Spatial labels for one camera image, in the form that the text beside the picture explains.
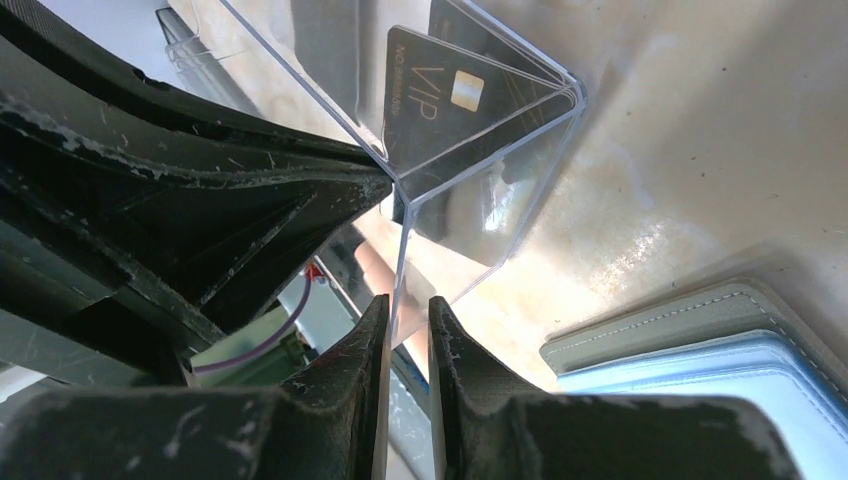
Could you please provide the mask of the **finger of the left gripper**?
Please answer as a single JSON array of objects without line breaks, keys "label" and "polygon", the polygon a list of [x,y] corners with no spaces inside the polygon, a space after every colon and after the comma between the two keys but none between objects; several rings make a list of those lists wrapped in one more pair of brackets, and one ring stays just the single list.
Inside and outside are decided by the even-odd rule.
[{"label": "finger of the left gripper", "polygon": [[186,386],[224,332],[138,262],[1,221],[1,359],[74,386]]},{"label": "finger of the left gripper", "polygon": [[258,317],[390,190],[360,148],[147,77],[36,1],[1,5],[1,213],[31,215],[199,338]]}]

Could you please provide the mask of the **grey leather card holder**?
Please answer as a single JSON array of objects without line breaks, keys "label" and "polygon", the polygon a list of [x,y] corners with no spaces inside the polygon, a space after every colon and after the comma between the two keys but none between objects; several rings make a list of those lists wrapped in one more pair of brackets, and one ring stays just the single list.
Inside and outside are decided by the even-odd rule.
[{"label": "grey leather card holder", "polygon": [[777,333],[800,349],[847,401],[847,367],[829,344],[771,288],[731,280],[561,335],[543,360],[559,375],[610,360],[751,330]]}]

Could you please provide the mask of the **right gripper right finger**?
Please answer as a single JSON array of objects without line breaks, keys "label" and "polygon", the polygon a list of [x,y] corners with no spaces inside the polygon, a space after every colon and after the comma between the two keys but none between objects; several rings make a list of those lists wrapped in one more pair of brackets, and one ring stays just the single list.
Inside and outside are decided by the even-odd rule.
[{"label": "right gripper right finger", "polygon": [[726,396],[553,394],[428,306],[440,479],[797,479],[776,426]]}]

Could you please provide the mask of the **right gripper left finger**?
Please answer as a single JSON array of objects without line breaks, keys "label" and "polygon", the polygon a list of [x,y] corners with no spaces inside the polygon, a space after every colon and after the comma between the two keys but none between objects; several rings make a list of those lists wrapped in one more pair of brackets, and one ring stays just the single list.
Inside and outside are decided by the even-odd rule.
[{"label": "right gripper left finger", "polygon": [[277,386],[76,389],[25,405],[5,479],[380,479],[390,300]]}]

